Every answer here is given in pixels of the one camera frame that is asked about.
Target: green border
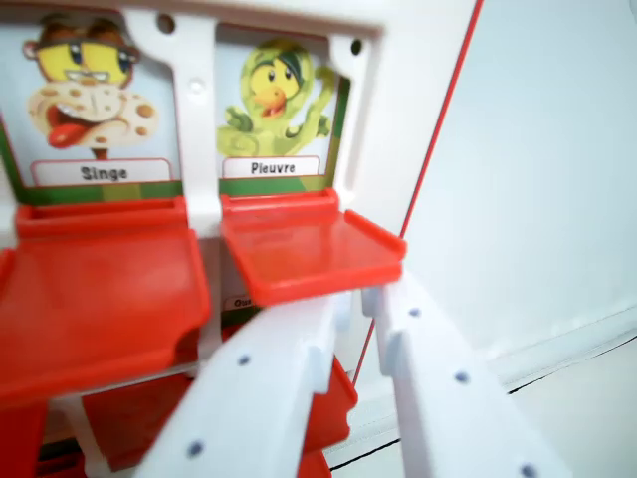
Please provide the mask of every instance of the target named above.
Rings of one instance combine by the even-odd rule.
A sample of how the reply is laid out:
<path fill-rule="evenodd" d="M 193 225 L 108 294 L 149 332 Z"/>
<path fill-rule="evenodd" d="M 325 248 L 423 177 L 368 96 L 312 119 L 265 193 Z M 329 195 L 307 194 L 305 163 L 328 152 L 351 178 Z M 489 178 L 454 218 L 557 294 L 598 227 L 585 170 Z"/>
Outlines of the green border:
<path fill-rule="evenodd" d="M 0 121 L 0 154 L 9 182 L 18 202 L 31 206 L 48 206 L 52 204 L 77 204 L 82 202 L 104 201 L 104 187 L 25 187 L 9 146 L 4 124 Z M 139 183 L 141 197 L 174 197 L 183 194 L 181 181 L 142 182 Z"/>

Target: red plastic shelf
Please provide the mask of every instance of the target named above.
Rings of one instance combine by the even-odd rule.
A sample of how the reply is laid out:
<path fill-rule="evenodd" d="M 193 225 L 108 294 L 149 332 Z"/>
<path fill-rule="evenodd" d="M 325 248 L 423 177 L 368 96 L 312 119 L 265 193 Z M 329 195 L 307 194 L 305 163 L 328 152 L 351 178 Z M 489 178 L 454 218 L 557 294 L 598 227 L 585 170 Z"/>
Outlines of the red plastic shelf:
<path fill-rule="evenodd" d="M 46 413 L 46 403 L 0 412 L 0 476 L 35 476 Z"/>
<path fill-rule="evenodd" d="M 353 211 L 339 212 L 332 189 L 221 201 L 222 234 L 258 305 L 400 278 L 406 243 Z"/>
<path fill-rule="evenodd" d="M 171 365 L 210 303 L 182 198 L 22 207 L 0 258 L 0 407 Z"/>
<path fill-rule="evenodd" d="M 329 378 L 329 390 L 315 394 L 306 431 L 304 453 L 321 451 L 349 436 L 347 413 L 358 402 L 358 394 L 340 362 L 334 357 Z"/>
<path fill-rule="evenodd" d="M 320 451 L 303 455 L 297 478 L 328 478 L 330 476 L 331 472 Z"/>
<path fill-rule="evenodd" d="M 141 461 L 191 382 L 174 375 L 83 397 L 96 442 L 112 471 Z"/>

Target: hole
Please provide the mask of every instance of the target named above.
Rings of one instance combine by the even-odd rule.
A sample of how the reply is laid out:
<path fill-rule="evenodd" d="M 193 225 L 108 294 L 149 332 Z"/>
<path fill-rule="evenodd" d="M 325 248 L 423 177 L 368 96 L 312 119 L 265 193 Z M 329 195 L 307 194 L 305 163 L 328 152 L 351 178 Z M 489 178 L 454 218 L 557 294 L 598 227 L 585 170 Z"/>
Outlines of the hole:
<path fill-rule="evenodd" d="M 157 28 L 165 35 L 170 35 L 175 31 L 175 20 L 170 15 L 162 13 L 157 15 Z"/>
<path fill-rule="evenodd" d="M 533 465 L 524 465 L 520 469 L 520 473 L 525 478 L 537 478 L 537 471 L 535 470 L 535 467 Z"/>
<path fill-rule="evenodd" d="M 195 458 L 203 451 L 203 443 L 201 441 L 193 441 L 188 446 L 188 458 Z"/>
<path fill-rule="evenodd" d="M 351 42 L 351 53 L 352 55 L 358 55 L 362 50 L 362 42 L 358 39 Z"/>
<path fill-rule="evenodd" d="M 465 371 L 459 371 L 454 375 L 454 378 L 456 379 L 457 382 L 462 383 L 462 384 L 466 384 L 469 383 L 469 374 L 466 373 Z"/>

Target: white surface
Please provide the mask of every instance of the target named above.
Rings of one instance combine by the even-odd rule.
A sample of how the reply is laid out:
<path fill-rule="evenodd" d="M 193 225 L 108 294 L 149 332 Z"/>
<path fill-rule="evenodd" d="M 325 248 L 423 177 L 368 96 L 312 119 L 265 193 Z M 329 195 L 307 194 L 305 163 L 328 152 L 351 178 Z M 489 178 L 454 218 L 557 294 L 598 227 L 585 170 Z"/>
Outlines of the white surface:
<path fill-rule="evenodd" d="M 203 366 L 135 478 L 294 476 L 349 303 L 339 294 L 260 312 Z"/>
<path fill-rule="evenodd" d="M 375 302 L 363 308 L 374 309 L 380 367 L 393 378 L 407 476 L 572 476 L 409 272 L 364 297 Z"/>
<path fill-rule="evenodd" d="M 402 449 L 395 443 L 331 472 L 331 478 L 403 478 Z"/>
<path fill-rule="evenodd" d="M 406 263 L 489 359 L 637 326 L 635 59 L 627 0 L 485 2 Z"/>
<path fill-rule="evenodd" d="M 637 476 L 636 360 L 637 341 L 633 341 L 513 395 L 577 478 Z M 361 458 L 332 476 L 402 478 L 401 446 L 391 445 Z"/>

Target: toy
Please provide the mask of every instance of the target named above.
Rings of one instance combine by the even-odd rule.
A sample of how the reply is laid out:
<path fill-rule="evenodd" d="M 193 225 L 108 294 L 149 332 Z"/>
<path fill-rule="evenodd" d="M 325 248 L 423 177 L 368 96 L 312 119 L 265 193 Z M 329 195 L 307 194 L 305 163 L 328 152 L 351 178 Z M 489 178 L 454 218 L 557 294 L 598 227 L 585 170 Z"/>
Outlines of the toy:
<path fill-rule="evenodd" d="M 333 358 L 346 292 L 399 280 L 406 251 L 395 227 L 364 216 L 387 201 L 380 191 L 404 202 L 405 178 L 416 180 L 424 142 L 403 139 L 433 134 L 473 8 L 352 5 L 0 7 L 12 65 L 0 77 L 12 92 L 0 97 L 0 184 L 21 204 L 2 191 L 0 406 L 29 424 L 12 463 L 36 455 L 50 403 L 74 428 L 87 476 L 109 476 L 139 459 L 183 394 L 140 476 L 215 466 L 292 476 L 302 451 L 301 473 L 328 473 L 319 449 L 344 438 L 355 403 Z M 263 15 L 249 16 L 255 8 Z M 413 42 L 436 40 L 422 59 L 430 80 L 395 88 L 397 72 L 420 78 L 422 65 L 404 61 Z M 374 312 L 390 320 L 399 307 Z M 220 346 L 223 325 L 257 312 Z M 392 337 L 398 357 L 408 349 Z M 268 373 L 276 383 L 259 386 Z M 318 415 L 315 392 L 327 393 Z M 254 398 L 248 418 L 236 405 Z M 124 431 L 129 447 L 108 436 L 120 423 L 137 427 Z M 203 434 L 258 423 L 274 437 L 251 433 L 241 463 L 228 461 L 231 440 Z M 529 450 L 534 466 L 562 473 L 540 444 Z"/>

